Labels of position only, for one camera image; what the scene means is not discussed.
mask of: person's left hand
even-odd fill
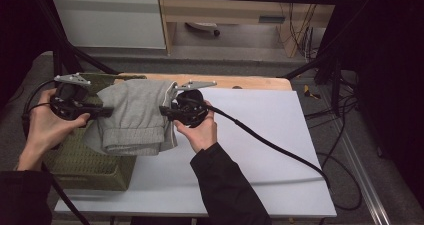
[[[56,89],[43,91],[39,104],[48,103]],[[19,159],[18,170],[40,170],[43,155],[61,143],[75,128],[87,123],[90,114],[85,113],[73,121],[56,116],[50,106],[34,108],[30,116],[30,128],[25,149]]]

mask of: folded cloth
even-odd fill
[[[174,126],[159,106],[171,106],[177,91],[168,80],[132,79],[97,93],[111,117],[99,117],[86,129],[83,143],[103,154],[157,155],[177,146]]]

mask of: floor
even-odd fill
[[[301,54],[294,58],[287,58],[276,33],[275,26],[257,25],[219,25],[221,34],[215,37],[211,32],[198,31],[178,24],[173,51],[166,54],[164,51],[134,50],[134,49],[86,49],[99,61],[111,67],[126,72],[157,72],[157,73],[207,73],[220,75],[257,75],[275,77],[284,75],[293,69],[306,63]],[[34,69],[28,74],[22,86],[22,95],[8,104],[0,117],[0,135],[2,145],[9,146],[8,153],[19,154],[24,144],[24,139],[16,131],[20,131],[19,123],[7,123],[7,121],[19,119],[21,104],[29,91],[39,81],[51,78],[51,57],[49,55],[39,57],[34,64]],[[308,71],[291,81],[293,89],[298,92],[299,100],[305,114],[321,111],[328,106],[330,86],[317,86],[313,81],[314,70]],[[346,78],[354,80],[354,74],[346,73]],[[305,96],[304,86],[308,85],[310,92],[321,97]],[[348,95],[352,91],[344,87],[342,95]],[[308,120],[311,127],[310,133],[317,151],[328,151],[336,139],[340,130],[340,119],[333,119],[332,115]],[[362,186],[367,187],[371,183],[371,192],[377,195],[369,197],[363,192],[365,202],[355,211],[337,210],[338,217],[326,220],[326,224],[424,224],[424,211],[417,206],[413,195],[408,191],[400,175],[390,160],[380,159],[377,156],[377,146],[368,131],[368,127],[360,110],[353,109],[346,116],[346,131],[340,141],[340,145],[334,154],[346,166],[357,170],[352,163],[354,148],[360,165],[366,172],[367,179],[360,181]],[[2,167],[9,168],[14,159],[7,154],[1,154]],[[328,173],[334,182],[333,200],[343,206],[351,206],[357,199],[358,192],[352,185],[350,178],[332,165],[328,166]],[[52,193],[49,199],[50,206],[54,208],[57,195]],[[380,204],[382,210],[373,210],[375,204]],[[378,221],[378,218],[387,217],[386,220]],[[72,215],[54,214],[54,224],[78,224],[72,222]],[[108,224],[107,217],[88,215],[90,221],[98,224]],[[128,217],[117,218],[119,223],[129,224]],[[276,219],[275,224],[317,224],[308,219],[289,220]]]

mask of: black sleeve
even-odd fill
[[[212,224],[271,224],[271,219],[237,163],[215,143],[191,161]]]
[[[51,224],[47,205],[52,176],[36,171],[0,173],[0,224]]]

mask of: white cabinet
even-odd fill
[[[165,49],[158,0],[53,0],[74,46]]]

